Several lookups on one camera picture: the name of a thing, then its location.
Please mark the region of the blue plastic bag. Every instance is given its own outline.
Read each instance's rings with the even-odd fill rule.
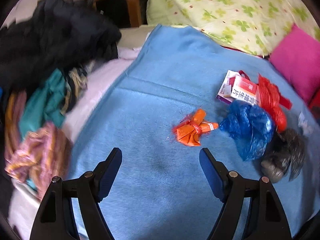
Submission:
[[[235,100],[220,129],[229,132],[244,161],[255,160],[264,154],[272,139],[275,125],[270,115],[261,107]]]

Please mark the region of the pillow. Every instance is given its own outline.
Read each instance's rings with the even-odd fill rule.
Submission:
[[[308,104],[320,87],[320,43],[293,24],[270,62]]]

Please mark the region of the pile of clothes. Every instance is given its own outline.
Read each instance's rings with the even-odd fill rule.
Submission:
[[[87,88],[91,61],[117,58],[120,38],[108,18],[63,0],[43,0],[30,20],[0,30],[5,170],[20,182],[30,178],[40,199],[68,169],[64,115]]]

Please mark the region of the orange wrapper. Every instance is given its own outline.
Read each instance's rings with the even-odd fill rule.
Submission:
[[[186,146],[201,146],[200,136],[219,127],[217,123],[204,121],[205,111],[198,109],[192,118],[188,116],[173,128],[177,141]]]

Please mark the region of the orange plastic bag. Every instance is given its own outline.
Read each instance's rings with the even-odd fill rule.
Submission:
[[[266,110],[275,122],[278,132],[283,132],[287,127],[287,118],[279,106],[280,92],[275,84],[259,74],[259,106]]]
[[[217,123],[204,121],[205,111],[198,109],[193,116],[188,115],[172,131],[177,141],[186,146],[201,146],[200,136],[219,127]]]

